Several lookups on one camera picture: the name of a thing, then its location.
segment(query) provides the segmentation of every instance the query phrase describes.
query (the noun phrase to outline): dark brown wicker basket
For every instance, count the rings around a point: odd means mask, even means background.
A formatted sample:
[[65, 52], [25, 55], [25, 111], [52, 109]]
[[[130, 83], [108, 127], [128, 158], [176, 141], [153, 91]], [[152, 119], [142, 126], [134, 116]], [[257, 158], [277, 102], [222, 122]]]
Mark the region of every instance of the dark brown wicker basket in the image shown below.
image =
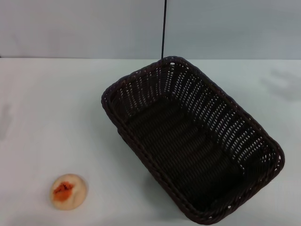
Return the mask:
[[279, 144], [197, 67], [170, 56], [107, 88], [119, 134], [180, 210], [210, 225], [282, 170]]

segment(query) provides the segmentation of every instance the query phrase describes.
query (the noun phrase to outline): white tabletop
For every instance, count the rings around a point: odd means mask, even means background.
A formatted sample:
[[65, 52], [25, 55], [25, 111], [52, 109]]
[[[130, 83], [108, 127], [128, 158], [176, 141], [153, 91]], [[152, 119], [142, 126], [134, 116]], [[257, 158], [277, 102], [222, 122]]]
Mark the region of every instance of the white tabletop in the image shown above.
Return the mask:
[[[268, 186], [217, 226], [301, 225], [301, 61], [190, 60], [282, 146]], [[190, 226], [118, 135], [104, 90], [154, 60], [0, 59], [1, 226]], [[85, 202], [55, 210], [65, 173], [88, 183]]]

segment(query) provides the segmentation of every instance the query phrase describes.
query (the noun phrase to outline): food item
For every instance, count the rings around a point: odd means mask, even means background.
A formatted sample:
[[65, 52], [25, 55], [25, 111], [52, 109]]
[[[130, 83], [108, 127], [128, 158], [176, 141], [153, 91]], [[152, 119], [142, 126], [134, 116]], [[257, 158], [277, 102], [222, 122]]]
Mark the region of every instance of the food item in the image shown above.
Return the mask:
[[87, 186], [83, 179], [75, 174], [60, 176], [50, 189], [50, 200], [59, 210], [72, 210], [83, 203], [87, 195]]

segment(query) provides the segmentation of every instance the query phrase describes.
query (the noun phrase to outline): orange topping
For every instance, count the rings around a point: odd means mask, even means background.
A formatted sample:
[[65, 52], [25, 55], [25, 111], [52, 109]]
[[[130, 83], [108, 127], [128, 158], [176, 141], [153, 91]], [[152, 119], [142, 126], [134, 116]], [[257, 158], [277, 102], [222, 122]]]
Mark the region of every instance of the orange topping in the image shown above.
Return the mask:
[[72, 194], [73, 185], [67, 181], [62, 182], [54, 191], [53, 199], [55, 201], [66, 201]]

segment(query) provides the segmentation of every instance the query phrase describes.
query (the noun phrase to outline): white wall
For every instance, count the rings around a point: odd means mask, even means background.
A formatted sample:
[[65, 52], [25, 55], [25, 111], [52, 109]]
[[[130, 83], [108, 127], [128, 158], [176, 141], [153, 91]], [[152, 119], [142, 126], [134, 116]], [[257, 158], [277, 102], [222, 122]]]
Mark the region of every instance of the white wall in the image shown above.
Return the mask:
[[163, 0], [0, 0], [0, 56], [161, 56]]
[[301, 1], [168, 0], [168, 55], [301, 59]]

